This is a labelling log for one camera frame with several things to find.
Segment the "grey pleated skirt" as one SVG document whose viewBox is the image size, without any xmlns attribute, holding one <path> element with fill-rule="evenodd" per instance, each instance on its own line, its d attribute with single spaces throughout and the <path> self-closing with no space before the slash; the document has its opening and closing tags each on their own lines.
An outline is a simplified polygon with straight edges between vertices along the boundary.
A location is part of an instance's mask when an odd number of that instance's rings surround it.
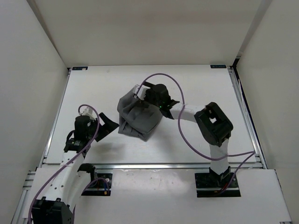
<svg viewBox="0 0 299 224">
<path fill-rule="evenodd" d="M 148 141 L 159 125 L 162 114 L 157 107 L 135 98 L 135 87 L 119 99 L 119 134 Z"/>
</svg>

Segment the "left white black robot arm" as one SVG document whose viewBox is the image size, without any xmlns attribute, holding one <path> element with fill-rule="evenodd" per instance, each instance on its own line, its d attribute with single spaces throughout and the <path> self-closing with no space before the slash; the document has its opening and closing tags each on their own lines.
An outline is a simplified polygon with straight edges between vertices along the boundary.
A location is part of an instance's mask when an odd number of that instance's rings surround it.
<svg viewBox="0 0 299 224">
<path fill-rule="evenodd" d="M 67 135 L 59 170 L 37 192 L 28 212 L 28 223 L 72 224 L 81 194 L 98 182 L 95 166 L 85 163 L 93 141 L 100 141 L 119 127 L 104 113 L 94 117 L 85 112 L 75 118 L 74 130 Z"/>
</svg>

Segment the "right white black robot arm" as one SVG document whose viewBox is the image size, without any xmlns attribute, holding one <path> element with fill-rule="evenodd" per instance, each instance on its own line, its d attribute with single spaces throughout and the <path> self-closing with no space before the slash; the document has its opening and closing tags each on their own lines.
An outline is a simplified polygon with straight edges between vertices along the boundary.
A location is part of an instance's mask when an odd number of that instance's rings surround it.
<svg viewBox="0 0 299 224">
<path fill-rule="evenodd" d="M 211 161 L 210 182 L 217 187 L 223 185 L 231 170 L 228 162 L 228 141 L 233 125 L 221 108 L 215 102 L 206 106 L 193 106 L 173 100 L 164 84 L 145 82 L 139 90 L 139 99 L 158 107 L 164 117 L 177 121 L 186 120 L 198 125 L 210 147 L 210 156 L 204 156 Z"/>
</svg>

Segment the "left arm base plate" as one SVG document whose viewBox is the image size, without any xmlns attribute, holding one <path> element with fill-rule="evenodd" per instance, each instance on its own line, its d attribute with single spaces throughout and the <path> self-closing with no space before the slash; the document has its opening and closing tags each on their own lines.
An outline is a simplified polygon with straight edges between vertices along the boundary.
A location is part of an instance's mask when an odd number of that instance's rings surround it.
<svg viewBox="0 0 299 224">
<path fill-rule="evenodd" d="M 82 196 L 111 196 L 113 172 L 111 169 L 95 169 L 97 181 L 93 182 Z"/>
</svg>

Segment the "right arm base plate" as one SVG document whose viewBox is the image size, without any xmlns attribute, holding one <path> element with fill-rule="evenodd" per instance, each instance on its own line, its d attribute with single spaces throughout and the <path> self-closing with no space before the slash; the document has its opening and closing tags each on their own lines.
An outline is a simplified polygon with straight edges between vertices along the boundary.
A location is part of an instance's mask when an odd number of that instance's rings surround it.
<svg viewBox="0 0 299 224">
<path fill-rule="evenodd" d="M 241 197 L 236 174 L 229 166 L 220 175 L 211 168 L 208 173 L 195 173 L 197 198 Z"/>
</svg>

